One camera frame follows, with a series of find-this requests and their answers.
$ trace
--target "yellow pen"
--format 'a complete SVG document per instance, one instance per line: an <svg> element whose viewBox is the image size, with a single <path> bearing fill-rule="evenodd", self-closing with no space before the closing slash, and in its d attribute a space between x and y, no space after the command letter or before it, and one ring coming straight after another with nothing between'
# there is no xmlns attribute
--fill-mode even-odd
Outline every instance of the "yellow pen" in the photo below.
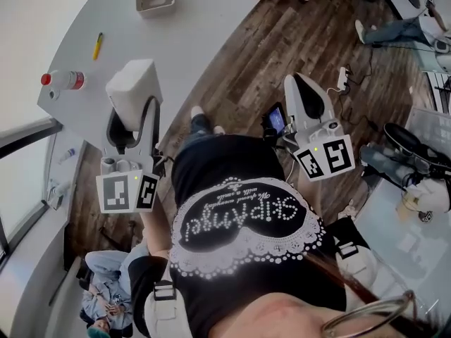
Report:
<svg viewBox="0 0 451 338"><path fill-rule="evenodd" d="M97 56L99 56L99 50L101 46L102 37L104 36L104 33L101 32L99 34L99 37L97 38L96 46L94 48L94 53L92 54L92 60L97 60Z"/></svg>

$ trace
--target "eyeglasses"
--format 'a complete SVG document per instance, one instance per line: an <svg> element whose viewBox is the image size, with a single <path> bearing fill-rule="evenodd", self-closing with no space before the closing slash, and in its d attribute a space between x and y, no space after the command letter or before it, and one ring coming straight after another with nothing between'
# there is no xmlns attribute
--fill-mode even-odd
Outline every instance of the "eyeglasses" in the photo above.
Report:
<svg viewBox="0 0 451 338"><path fill-rule="evenodd" d="M414 292L408 290L402 296L375 301L354 309L329 320L323 325L321 336L323 338L362 337L399 317L407 309L410 302L415 304L414 299Z"/></svg>

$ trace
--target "white lace graphic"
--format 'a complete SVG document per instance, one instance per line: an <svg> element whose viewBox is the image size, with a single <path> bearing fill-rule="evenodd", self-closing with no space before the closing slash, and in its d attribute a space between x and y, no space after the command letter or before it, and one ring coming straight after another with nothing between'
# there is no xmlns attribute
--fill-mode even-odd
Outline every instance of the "white lace graphic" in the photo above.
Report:
<svg viewBox="0 0 451 338"><path fill-rule="evenodd" d="M267 192L258 192L257 188L246 189L251 183L262 183L278 187L290 194L288 198L275 201L270 200L271 195ZM202 217L191 218L186 222L186 228L182 231L183 220L189 209L207 194L222 190L227 193L217 196L214 204L205 204ZM259 201L253 209L249 209L248 203L244 201ZM302 226L286 237L267 237L256 233L248 227L243 227L247 218L260 219L270 222L272 219L280 219L280 224L292 219L297 213L297 208L291 201L299 202L306 208L306 215ZM232 213L225 213L219 217L214 213L216 206L233 204ZM208 232L216 229L229 229L237 225L239 232L236 238L214 251L192 252L180 245L180 242L188 242L192 235L200 232ZM302 198L298 191L289 184L272 178L260 178L241 182L237 178L228 178L223 184L204 190L188 199L178 211L173 223L173 248L170 252L171 267L178 270L183 276L200 276L212 279L218 275L233 274L240 265L255 262L268 261L280 264L288 259L302 260L303 255L310 249L322 245L324 228L309 208L308 203Z"/></svg>

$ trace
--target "window frame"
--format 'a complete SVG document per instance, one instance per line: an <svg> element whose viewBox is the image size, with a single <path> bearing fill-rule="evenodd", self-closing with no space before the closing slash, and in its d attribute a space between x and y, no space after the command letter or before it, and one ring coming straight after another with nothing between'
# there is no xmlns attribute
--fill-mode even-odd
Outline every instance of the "window frame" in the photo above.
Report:
<svg viewBox="0 0 451 338"><path fill-rule="evenodd" d="M0 216L0 270L4 267L8 257L15 251L19 243L25 235L31 230L33 225L44 215L49 209L47 204L47 185L49 182L49 171L51 162L51 153L55 144L56 133L63 128L57 120L53 118L45 118L34 123L17 127L0 133L0 159L14 153L17 150L38 142L41 139L50 137L47 147L46 163L44 167L44 186L42 187L42 199L35 207L21 220L19 226L14 229L11 239L8 241L3 222Z"/></svg>

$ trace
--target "red bottle cap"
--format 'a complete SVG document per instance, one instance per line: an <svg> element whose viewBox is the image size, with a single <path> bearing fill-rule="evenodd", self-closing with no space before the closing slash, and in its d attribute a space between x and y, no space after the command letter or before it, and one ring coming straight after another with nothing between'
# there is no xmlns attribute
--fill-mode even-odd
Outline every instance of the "red bottle cap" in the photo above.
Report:
<svg viewBox="0 0 451 338"><path fill-rule="evenodd" d="M42 85L48 85L51 81L51 75L50 74L43 74L41 77L41 84Z"/></svg>

